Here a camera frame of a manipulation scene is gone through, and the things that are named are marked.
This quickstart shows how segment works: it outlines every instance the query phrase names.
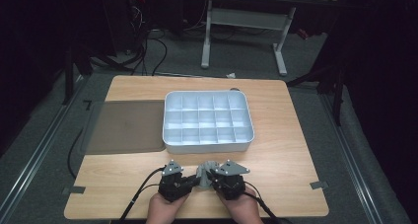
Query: white plastic tray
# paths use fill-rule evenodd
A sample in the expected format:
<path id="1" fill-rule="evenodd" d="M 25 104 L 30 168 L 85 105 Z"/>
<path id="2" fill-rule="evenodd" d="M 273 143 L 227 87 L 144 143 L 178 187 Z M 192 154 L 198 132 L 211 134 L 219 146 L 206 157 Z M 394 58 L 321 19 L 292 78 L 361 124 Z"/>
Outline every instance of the white plastic tray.
<path id="1" fill-rule="evenodd" d="M 170 153 L 245 151 L 254 130 L 240 91 L 176 91 L 166 95 L 163 140 Z"/>

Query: gray carpet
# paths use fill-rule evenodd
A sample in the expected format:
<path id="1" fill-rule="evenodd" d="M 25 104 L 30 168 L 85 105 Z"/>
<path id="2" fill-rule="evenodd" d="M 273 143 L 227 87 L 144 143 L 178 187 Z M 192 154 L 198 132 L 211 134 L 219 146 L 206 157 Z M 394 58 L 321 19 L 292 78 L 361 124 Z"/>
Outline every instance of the gray carpet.
<path id="1" fill-rule="evenodd" d="M 228 33 L 215 37 L 225 37 Z M 269 44 L 257 41 L 243 42 L 249 36 L 236 34 L 228 40 L 213 40 L 211 66 L 200 68 L 203 36 L 184 35 L 177 37 L 166 34 L 161 40 L 168 47 L 168 54 L 158 69 L 158 74 L 186 74 L 206 77 L 225 77 L 236 73 L 237 78 L 257 78 L 289 81 L 302 76 L 310 70 L 326 36 L 302 40 L 289 35 L 283 48 L 288 76 L 278 76 L 274 55 Z M 164 55 L 163 46 L 149 40 L 146 66 L 148 73 Z M 117 60 L 123 61 L 124 55 Z M 108 68 L 95 68 L 95 73 L 86 78 L 85 87 L 74 100 L 64 122 L 52 140 L 41 166 L 35 173 L 28 189 L 11 215 L 9 223 L 108 223 L 101 220 L 73 221 L 63 216 L 68 196 L 62 194 L 74 180 L 67 170 L 67 155 L 77 134 L 83 127 L 87 114 L 85 100 L 102 102 L 114 75 L 121 74 Z M 140 67 L 136 75 L 141 74 Z M 24 168 L 36 146 L 45 134 L 49 124 L 58 113 L 64 99 L 64 80 L 61 77 L 52 92 L 34 110 L 31 120 L 25 126 L 9 151 L 0 160 L 2 178 L 0 197 L 5 200 L 21 170 Z M 359 195 L 353 186 L 352 178 L 344 163 L 339 141 L 333 129 L 333 122 L 327 116 L 314 83 L 290 88 L 303 132 L 311 151 L 316 171 L 321 181 L 329 183 L 324 190 L 329 206 L 326 217 L 289 218 L 293 223 L 369 223 Z M 387 180 L 373 156 L 361 127 L 356 120 L 345 92 L 342 108 L 342 129 L 358 159 L 359 167 L 370 185 L 384 223 L 410 223 L 403 208 L 397 202 Z M 71 166 L 77 173 L 83 156 L 77 148 L 71 154 Z"/>

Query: human hand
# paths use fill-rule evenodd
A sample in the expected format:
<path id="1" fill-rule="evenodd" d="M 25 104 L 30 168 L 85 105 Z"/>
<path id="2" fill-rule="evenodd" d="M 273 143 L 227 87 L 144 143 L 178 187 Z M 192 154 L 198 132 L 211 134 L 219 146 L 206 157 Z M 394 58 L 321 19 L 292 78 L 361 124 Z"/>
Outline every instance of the human hand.
<path id="1" fill-rule="evenodd" d="M 245 192 L 255 196 L 255 191 L 250 187 L 245 187 Z M 262 224 L 258 212 L 258 203 L 255 199 L 241 194 L 238 199 L 226 200 L 218 191 L 217 194 L 238 224 Z"/>
<path id="2" fill-rule="evenodd" d="M 188 195 L 185 195 L 174 202 L 169 202 L 157 192 L 150 198 L 146 224 L 171 224 L 187 198 Z"/>

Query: cable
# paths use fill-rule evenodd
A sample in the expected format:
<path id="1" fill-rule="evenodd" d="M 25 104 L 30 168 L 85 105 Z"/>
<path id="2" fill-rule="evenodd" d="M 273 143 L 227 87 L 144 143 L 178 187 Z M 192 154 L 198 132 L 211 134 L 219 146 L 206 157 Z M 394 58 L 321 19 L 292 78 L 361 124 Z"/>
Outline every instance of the cable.
<path id="1" fill-rule="evenodd" d="M 255 191 L 257 192 L 258 196 L 262 199 L 262 197 L 261 197 L 261 193 L 258 191 L 258 189 L 257 189 L 257 188 L 256 188 L 253 184 L 248 183 L 248 182 L 244 182 L 244 183 L 246 183 L 247 185 L 249 185 L 249 186 L 251 186 L 252 188 L 254 188 L 254 189 L 255 189 Z"/>
<path id="2" fill-rule="evenodd" d="M 251 183 L 248 183 L 248 182 L 244 182 L 244 183 L 246 183 L 247 185 L 249 185 L 249 186 L 251 186 L 251 187 L 253 187 L 254 189 L 255 189 L 255 191 L 257 192 L 257 194 L 258 194 L 258 197 L 256 197 L 256 196 L 254 196 L 254 195 L 252 195 L 252 194 L 250 194 L 250 193 L 247 193 L 247 192 L 243 192 L 243 194 L 244 195 L 247 195 L 247 196 L 249 196 L 249 197 L 252 197 L 253 199 L 255 199 L 259 204 L 260 204 L 260 206 L 262 207 L 262 209 L 270 216 L 270 218 L 275 222 L 275 223 L 278 223 L 278 224 L 280 224 L 280 223 L 282 223 L 282 221 L 284 221 L 285 223 L 289 223 L 289 224 L 292 224 L 292 222 L 291 221 L 289 221 L 288 219 L 285 219 L 285 218 L 278 218 L 278 217 L 276 217 L 276 215 L 274 215 L 274 213 L 270 210 L 270 208 L 268 208 L 267 207 L 267 205 L 264 203 L 264 200 L 261 198 L 261 194 L 260 194 L 260 192 L 258 191 L 258 189 L 254 186 L 254 185 L 252 185 Z"/>
<path id="3" fill-rule="evenodd" d="M 245 191 L 243 192 L 243 194 L 244 195 L 247 195 L 249 197 L 252 197 L 253 199 L 255 199 L 260 204 L 260 206 L 262 207 L 262 209 L 270 216 L 270 218 L 275 223 L 277 223 L 277 224 L 280 224 L 281 223 L 280 219 L 278 217 L 276 217 L 276 215 L 274 215 L 274 213 L 270 210 L 270 208 L 267 207 L 267 205 L 264 203 L 264 201 L 261 198 L 256 197 L 256 196 L 254 196 L 254 195 L 252 195 L 250 193 L 247 193 Z"/>
<path id="4" fill-rule="evenodd" d="M 161 63 L 163 63 L 163 61 L 166 59 L 166 56 L 167 56 L 167 46 L 162 41 L 160 41 L 157 38 L 153 38 L 153 40 L 156 40 L 159 43 L 161 43 L 163 45 L 163 47 L 164 47 L 165 52 L 164 52 L 164 56 L 161 59 L 161 61 L 154 67 L 154 70 L 153 70 L 153 73 L 151 74 L 151 76 L 154 76 L 156 74 L 157 68 L 160 67 Z"/>
<path id="5" fill-rule="evenodd" d="M 73 169 L 71 168 L 71 153 L 73 152 L 74 146 L 76 145 L 78 139 L 80 138 L 81 133 L 83 132 L 83 128 L 80 129 L 80 132 L 77 134 L 77 137 L 74 139 L 73 144 L 71 145 L 70 151 L 68 152 L 68 156 L 67 156 L 67 168 L 68 171 L 70 172 L 71 176 L 74 178 L 74 180 L 77 178 L 77 176 L 74 174 Z"/>
<path id="6" fill-rule="evenodd" d="M 120 223 L 123 223 L 125 221 L 126 216 L 128 215 L 130 209 L 132 208 L 133 204 L 135 203 L 136 199 L 138 198 L 139 194 L 142 192 L 142 190 L 145 189 L 144 185 L 147 183 L 148 180 L 150 180 L 150 178 L 152 176 L 154 176 L 156 173 L 161 172 L 164 170 L 165 167 L 163 168 L 159 168 L 157 170 L 155 170 L 154 172 L 152 172 L 147 179 L 145 179 L 145 181 L 142 183 L 142 185 L 139 187 L 138 191 L 135 193 L 135 195 L 132 197 L 132 200 L 129 202 L 128 206 L 126 207 L 125 211 L 123 212 L 122 216 L 120 217 L 119 221 Z"/>
<path id="7" fill-rule="evenodd" d="M 208 1 L 206 0 L 205 1 L 205 5 L 203 6 L 202 14 L 200 15 L 200 19 L 197 21 L 197 23 L 193 27 L 190 27 L 188 29 L 184 29 L 183 30 L 184 32 L 189 31 L 189 30 L 198 29 L 198 28 L 201 28 L 203 26 L 206 26 L 206 24 L 202 24 L 200 26 L 198 26 L 198 25 L 202 22 L 203 16 L 205 15 L 205 10 L 206 10 L 207 4 L 208 4 Z"/>

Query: desk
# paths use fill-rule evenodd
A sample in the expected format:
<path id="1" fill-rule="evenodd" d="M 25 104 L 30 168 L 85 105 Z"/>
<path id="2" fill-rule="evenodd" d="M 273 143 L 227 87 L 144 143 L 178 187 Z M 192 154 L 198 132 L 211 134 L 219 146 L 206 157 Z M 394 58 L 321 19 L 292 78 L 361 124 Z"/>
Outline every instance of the desk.
<path id="1" fill-rule="evenodd" d="M 195 174 L 205 161 L 231 159 L 250 169 L 244 180 L 255 185 L 277 216 L 324 216 L 328 207 L 317 182 L 304 134 L 286 84 L 277 80 L 116 76 L 107 101 L 163 100 L 176 90 L 229 90 L 245 93 L 255 138 L 246 152 L 174 155 L 154 153 L 86 155 L 74 184 L 84 193 L 71 193 L 65 207 L 69 219 L 118 219 L 146 177 L 174 159 L 183 174 Z M 148 184 L 157 184 L 155 175 Z M 146 218 L 156 187 L 145 189 L 127 218 Z M 263 217 L 268 215 L 260 208 Z M 177 218 L 229 218 L 212 189 L 194 188 Z"/>

